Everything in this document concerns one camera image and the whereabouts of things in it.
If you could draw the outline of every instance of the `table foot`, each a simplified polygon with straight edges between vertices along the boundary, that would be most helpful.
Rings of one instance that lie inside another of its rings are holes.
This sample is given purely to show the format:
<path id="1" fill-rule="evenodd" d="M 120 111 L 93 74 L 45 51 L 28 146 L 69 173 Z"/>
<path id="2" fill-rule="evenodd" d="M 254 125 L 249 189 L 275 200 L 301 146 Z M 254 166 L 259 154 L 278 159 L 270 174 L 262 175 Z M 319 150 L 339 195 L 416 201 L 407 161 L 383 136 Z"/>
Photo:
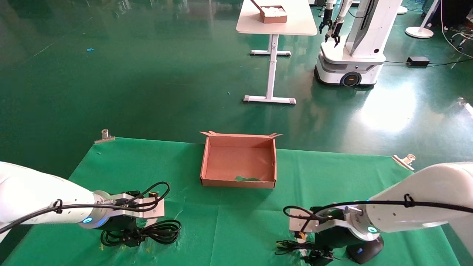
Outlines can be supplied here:
<path id="1" fill-rule="evenodd" d="M 296 104 L 296 99 L 294 98 L 281 98 L 281 97 L 272 97 L 266 98 L 265 96 L 250 96 L 245 95 L 243 98 L 245 102 L 265 102 L 265 103 L 280 103 L 280 104 Z"/>
<path id="2" fill-rule="evenodd" d="M 250 54 L 256 54 L 256 55 L 270 55 L 270 51 L 265 51 L 265 50 L 251 50 Z M 285 56 L 291 56 L 290 51 L 278 51 L 277 55 L 285 55 Z"/>

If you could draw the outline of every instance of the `cable clip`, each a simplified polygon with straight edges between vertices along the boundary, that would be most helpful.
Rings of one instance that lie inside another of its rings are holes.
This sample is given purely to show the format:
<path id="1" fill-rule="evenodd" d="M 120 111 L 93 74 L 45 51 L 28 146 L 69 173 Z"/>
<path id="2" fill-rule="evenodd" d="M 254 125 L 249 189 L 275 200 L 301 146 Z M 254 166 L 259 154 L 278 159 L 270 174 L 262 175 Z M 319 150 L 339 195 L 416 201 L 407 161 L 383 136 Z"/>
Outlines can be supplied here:
<path id="1" fill-rule="evenodd" d="M 404 207 L 410 208 L 415 206 L 415 201 L 409 194 L 404 195 Z"/>
<path id="2" fill-rule="evenodd" d="M 57 201 L 54 202 L 53 207 L 56 207 L 57 203 L 59 203 L 59 206 L 57 206 L 57 210 L 55 211 L 57 214 L 62 213 L 62 200 L 58 199 Z"/>

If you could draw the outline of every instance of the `green cloth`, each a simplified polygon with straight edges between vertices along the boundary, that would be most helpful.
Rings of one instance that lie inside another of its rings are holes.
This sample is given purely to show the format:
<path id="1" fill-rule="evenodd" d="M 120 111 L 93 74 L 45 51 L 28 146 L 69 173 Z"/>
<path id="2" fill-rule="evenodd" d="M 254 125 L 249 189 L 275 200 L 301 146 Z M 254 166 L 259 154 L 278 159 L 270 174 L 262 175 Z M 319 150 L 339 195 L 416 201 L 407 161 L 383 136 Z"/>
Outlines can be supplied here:
<path id="1" fill-rule="evenodd" d="M 301 265 L 297 256 L 274 255 L 277 240 L 291 239 L 284 206 L 364 200 L 411 174 L 385 156 L 277 150 L 274 190 L 204 187 L 199 181 L 202 154 L 200 144 L 116 138 L 92 146 L 70 178 L 109 193 L 169 182 L 166 218 L 183 224 L 176 243 L 163 246 L 148 239 L 138 248 L 108 248 L 101 246 L 100 231 L 42 224 L 33 227 L 5 265 Z M 384 250 L 366 265 L 458 265 L 440 227 L 383 238 Z"/>

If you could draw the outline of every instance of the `table leg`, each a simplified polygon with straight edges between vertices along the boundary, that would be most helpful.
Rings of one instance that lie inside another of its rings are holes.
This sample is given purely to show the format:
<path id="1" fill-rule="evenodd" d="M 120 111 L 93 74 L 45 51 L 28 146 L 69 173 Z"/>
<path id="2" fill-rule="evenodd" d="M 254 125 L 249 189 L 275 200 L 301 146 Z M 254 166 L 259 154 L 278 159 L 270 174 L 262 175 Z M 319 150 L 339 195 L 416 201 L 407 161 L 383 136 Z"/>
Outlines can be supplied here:
<path id="1" fill-rule="evenodd" d="M 271 39 L 272 39 L 272 35 L 269 35 L 269 42 L 268 42 L 268 50 L 267 51 L 265 51 L 265 50 L 251 50 L 250 54 L 270 55 L 271 54 L 271 52 L 270 52 L 271 51 Z M 277 53 L 278 53 L 278 55 L 291 56 L 290 51 L 278 51 Z"/>
<path id="2" fill-rule="evenodd" d="M 282 104 L 296 104 L 294 98 L 281 98 L 273 97 L 274 91 L 274 78 L 276 76 L 276 56 L 278 50 L 279 35 L 270 35 L 270 60 L 269 60 L 269 75 L 268 75 L 268 88 L 266 90 L 266 96 L 250 96 L 245 95 L 243 99 L 246 102 L 270 102 L 270 103 L 282 103 Z"/>

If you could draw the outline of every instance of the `cardboard box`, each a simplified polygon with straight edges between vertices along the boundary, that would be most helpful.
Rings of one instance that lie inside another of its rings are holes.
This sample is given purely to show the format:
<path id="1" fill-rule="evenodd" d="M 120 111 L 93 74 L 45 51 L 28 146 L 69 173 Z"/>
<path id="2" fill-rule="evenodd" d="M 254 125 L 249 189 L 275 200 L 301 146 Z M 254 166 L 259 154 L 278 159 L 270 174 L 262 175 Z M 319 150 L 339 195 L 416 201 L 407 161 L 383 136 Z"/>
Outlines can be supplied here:
<path id="1" fill-rule="evenodd" d="M 277 171 L 274 138 L 282 134 L 201 133 L 207 136 L 201 169 L 203 186 L 274 188 Z"/>
<path id="2" fill-rule="evenodd" d="M 286 23 L 288 21 L 288 15 L 285 16 L 278 16 L 278 17 L 269 17 L 265 14 L 264 10 L 262 8 L 279 8 L 285 11 L 285 9 L 282 6 L 259 6 L 254 0 L 251 0 L 253 4 L 259 9 L 260 11 L 260 17 L 263 20 L 263 23 Z"/>

